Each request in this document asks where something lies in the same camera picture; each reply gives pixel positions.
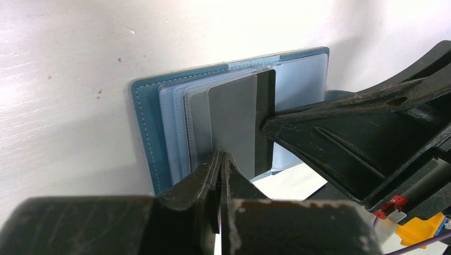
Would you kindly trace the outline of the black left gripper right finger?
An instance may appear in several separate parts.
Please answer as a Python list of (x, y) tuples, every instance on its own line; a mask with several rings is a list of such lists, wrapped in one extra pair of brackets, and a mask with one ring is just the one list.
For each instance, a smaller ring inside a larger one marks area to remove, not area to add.
[(380, 254), (365, 211), (346, 200), (273, 200), (221, 162), (223, 254)]

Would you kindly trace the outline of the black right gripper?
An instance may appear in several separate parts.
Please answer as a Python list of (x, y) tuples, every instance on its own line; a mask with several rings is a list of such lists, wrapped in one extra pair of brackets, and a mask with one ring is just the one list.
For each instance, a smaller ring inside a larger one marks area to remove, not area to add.
[(429, 160), (450, 140), (450, 41), (375, 86), (278, 112), (262, 132), (376, 217), (428, 220), (450, 207), (450, 162)]

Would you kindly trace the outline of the blue leather card holder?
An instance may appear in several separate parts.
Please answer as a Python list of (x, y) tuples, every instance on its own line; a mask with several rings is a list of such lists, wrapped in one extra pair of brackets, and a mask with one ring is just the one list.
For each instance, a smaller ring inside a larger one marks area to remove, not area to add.
[(318, 47), (134, 81), (130, 94), (155, 194), (164, 193), (189, 174), (187, 170), (171, 167), (172, 160), (182, 155), (178, 146), (187, 142), (186, 133), (180, 130), (186, 116), (182, 99), (184, 89), (195, 87), (210, 77), (218, 78), (231, 72), (245, 74), (249, 69), (271, 65), (276, 70), (276, 110), (306, 106), (333, 95), (325, 88), (329, 55), (328, 47)]

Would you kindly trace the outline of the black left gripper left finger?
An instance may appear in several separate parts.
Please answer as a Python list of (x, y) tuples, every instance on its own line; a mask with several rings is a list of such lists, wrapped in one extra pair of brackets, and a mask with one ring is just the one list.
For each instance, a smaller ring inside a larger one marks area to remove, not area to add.
[(221, 153), (163, 194), (35, 197), (1, 230), (1, 254), (213, 254)]

